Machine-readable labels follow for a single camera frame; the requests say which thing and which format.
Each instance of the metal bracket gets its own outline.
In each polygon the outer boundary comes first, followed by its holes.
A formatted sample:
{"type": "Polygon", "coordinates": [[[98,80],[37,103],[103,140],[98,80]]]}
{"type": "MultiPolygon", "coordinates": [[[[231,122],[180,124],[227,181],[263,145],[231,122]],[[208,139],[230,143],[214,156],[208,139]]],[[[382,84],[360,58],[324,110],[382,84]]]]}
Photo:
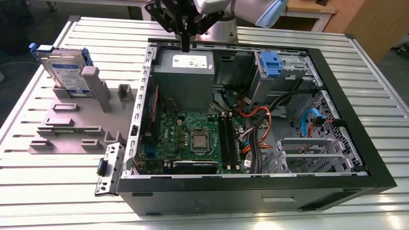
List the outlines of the metal bracket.
{"type": "Polygon", "coordinates": [[[119,184],[126,147],[122,143],[108,145],[104,158],[98,166],[98,179],[95,196],[118,196],[119,184]]]}

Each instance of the white label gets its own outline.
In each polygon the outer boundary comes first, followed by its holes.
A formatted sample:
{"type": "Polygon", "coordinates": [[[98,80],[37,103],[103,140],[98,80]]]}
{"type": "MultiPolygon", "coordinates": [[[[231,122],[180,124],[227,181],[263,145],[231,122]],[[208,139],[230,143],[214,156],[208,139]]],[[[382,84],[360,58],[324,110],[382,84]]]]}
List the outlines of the white label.
{"type": "Polygon", "coordinates": [[[252,167],[252,162],[250,160],[244,160],[244,167],[246,168],[252,167]]]}
{"type": "Polygon", "coordinates": [[[175,55],[172,67],[207,68],[207,56],[175,55]]]}
{"type": "Polygon", "coordinates": [[[88,93],[90,87],[86,79],[80,76],[80,69],[78,65],[53,64],[57,77],[71,93],[88,93]]]}
{"type": "Polygon", "coordinates": [[[252,103],[252,100],[251,100],[248,97],[244,97],[244,98],[243,98],[243,101],[244,101],[247,104],[251,104],[251,103],[252,103]]]}

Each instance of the blue latch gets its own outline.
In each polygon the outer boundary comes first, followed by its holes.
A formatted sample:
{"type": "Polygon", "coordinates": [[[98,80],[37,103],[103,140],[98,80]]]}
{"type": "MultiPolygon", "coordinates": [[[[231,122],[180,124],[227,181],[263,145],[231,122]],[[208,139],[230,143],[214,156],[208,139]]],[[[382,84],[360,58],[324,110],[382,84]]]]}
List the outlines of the blue latch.
{"type": "Polygon", "coordinates": [[[276,52],[262,52],[262,64],[268,77],[279,77],[283,70],[282,60],[276,52]]]}

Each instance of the connector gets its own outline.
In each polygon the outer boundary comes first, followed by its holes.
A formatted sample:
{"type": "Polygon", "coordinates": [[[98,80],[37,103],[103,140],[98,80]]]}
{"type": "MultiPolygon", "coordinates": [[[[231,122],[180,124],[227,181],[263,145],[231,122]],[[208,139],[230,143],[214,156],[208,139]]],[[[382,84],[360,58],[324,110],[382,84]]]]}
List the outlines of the connector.
{"type": "Polygon", "coordinates": [[[314,119],[314,125],[315,127],[323,127],[324,123],[326,123],[326,118],[323,116],[318,116],[315,119],[314,119]]]}
{"type": "Polygon", "coordinates": [[[335,119],[332,121],[332,125],[336,127],[346,127],[347,126],[347,122],[343,119],[335,119]]]}

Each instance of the aluminum table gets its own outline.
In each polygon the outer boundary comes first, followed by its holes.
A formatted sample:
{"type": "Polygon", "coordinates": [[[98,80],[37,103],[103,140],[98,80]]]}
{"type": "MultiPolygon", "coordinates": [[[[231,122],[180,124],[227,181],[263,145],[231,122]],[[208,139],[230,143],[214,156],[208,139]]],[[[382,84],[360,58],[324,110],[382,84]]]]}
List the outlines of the aluminum table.
{"type": "MultiPolygon", "coordinates": [[[[150,37],[172,38],[172,34],[156,22],[83,17],[67,23],[54,45],[87,46],[108,85],[138,88],[150,37]]],[[[29,153],[55,96],[54,81],[41,67],[0,129],[0,226],[65,230],[408,229],[409,109],[358,41],[343,34],[247,27],[239,28],[239,39],[322,49],[398,188],[326,211],[139,217],[120,197],[94,195],[102,155],[29,153]]]]}

